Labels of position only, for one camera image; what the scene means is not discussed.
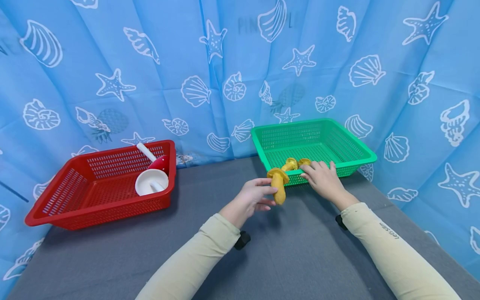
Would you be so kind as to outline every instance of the hand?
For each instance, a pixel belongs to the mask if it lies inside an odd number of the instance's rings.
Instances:
[[[340,211],[359,203],[357,198],[343,187],[336,174],[333,161],[330,162],[330,168],[323,161],[312,161],[309,166],[301,165],[300,169],[305,172],[300,176],[308,180],[308,183],[320,196],[335,204]]]
[[[269,205],[275,205],[275,201],[265,198],[265,196],[276,193],[277,189],[264,185],[271,182],[270,178],[257,178],[247,181],[239,194],[222,208],[221,216],[240,229],[256,210],[270,210]]]

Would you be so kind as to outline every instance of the arm sleeve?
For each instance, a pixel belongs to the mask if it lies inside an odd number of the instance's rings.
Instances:
[[[136,300],[190,300],[203,281],[240,237],[221,215],[203,224],[150,278]]]
[[[445,279],[365,203],[354,204],[341,214],[399,300],[460,299]]]

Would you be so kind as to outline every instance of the green plastic basket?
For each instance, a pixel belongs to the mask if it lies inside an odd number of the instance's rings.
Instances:
[[[266,170],[281,168],[289,157],[327,164],[333,160],[338,176],[345,177],[377,160],[372,150],[333,119],[254,127],[252,138]],[[287,171],[290,182],[286,185],[306,183],[301,173]]]

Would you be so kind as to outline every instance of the red plastic basket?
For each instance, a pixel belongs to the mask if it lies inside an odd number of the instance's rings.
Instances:
[[[25,223],[76,230],[169,207],[177,172],[175,144],[165,140],[145,146],[156,157],[169,156],[164,191],[136,193],[135,180],[151,163],[136,146],[84,154],[70,159],[57,173]]]

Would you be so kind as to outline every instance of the basket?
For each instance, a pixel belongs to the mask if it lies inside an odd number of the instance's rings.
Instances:
[[[25,223],[76,230],[169,207],[176,175],[175,144],[166,140],[145,146],[156,157],[169,156],[164,191],[136,193],[137,176],[151,164],[136,146],[84,154],[70,159],[57,173]]]
[[[334,161],[339,177],[355,172],[361,165],[373,163],[377,155],[345,127],[333,119],[254,127],[252,138],[258,156],[267,170],[281,168],[285,160],[308,158]],[[287,185],[306,183],[302,170],[287,171]]]

